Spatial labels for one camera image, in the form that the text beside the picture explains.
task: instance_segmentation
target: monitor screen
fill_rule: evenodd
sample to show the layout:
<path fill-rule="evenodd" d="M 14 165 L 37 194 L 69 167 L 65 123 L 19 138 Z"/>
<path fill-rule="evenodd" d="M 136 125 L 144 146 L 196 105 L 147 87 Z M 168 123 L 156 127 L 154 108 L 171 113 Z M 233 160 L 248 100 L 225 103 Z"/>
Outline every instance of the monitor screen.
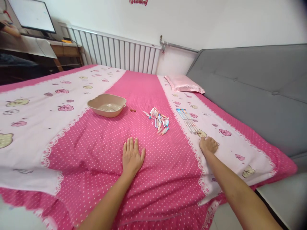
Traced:
<path fill-rule="evenodd" d="M 44 2 L 35 0 L 9 0 L 9 2 L 23 28 L 55 33 Z"/>

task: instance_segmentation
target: gray headboard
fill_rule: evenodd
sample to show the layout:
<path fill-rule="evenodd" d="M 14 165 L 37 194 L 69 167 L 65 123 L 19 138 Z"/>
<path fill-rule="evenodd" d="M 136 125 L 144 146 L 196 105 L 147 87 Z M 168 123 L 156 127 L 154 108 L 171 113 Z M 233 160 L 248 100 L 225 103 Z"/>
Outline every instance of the gray headboard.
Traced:
<path fill-rule="evenodd" d="M 187 76 L 307 170 L 307 44 L 201 50 Z"/>

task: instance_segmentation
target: pillowcase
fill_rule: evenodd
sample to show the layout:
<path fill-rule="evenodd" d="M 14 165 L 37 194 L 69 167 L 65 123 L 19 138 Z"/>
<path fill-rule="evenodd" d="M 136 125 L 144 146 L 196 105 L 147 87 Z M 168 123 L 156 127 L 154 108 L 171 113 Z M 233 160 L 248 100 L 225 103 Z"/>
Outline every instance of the pillowcase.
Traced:
<path fill-rule="evenodd" d="M 199 92 L 205 93 L 205 90 L 185 75 L 167 75 L 164 76 L 172 87 L 173 92 Z"/>

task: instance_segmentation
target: white radiator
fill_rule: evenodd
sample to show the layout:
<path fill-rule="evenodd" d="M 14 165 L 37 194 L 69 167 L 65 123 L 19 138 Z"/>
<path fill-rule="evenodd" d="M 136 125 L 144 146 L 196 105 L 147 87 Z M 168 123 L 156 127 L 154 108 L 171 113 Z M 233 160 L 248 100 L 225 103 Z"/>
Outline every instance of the white radiator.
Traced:
<path fill-rule="evenodd" d="M 59 22 L 64 37 L 83 46 L 85 65 L 99 64 L 156 74 L 160 50 L 152 45 Z"/>

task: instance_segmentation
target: left hand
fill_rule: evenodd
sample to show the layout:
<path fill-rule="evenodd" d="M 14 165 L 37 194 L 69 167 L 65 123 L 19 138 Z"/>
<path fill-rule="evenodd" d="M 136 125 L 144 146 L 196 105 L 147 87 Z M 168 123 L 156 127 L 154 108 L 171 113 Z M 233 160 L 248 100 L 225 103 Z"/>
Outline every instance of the left hand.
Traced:
<path fill-rule="evenodd" d="M 138 139 L 135 139 L 133 144 L 133 137 L 128 138 L 124 143 L 122 150 L 122 167 L 123 174 L 128 173 L 135 177 L 136 173 L 142 167 L 145 158 L 145 148 L 142 149 L 142 155 L 138 151 Z"/>

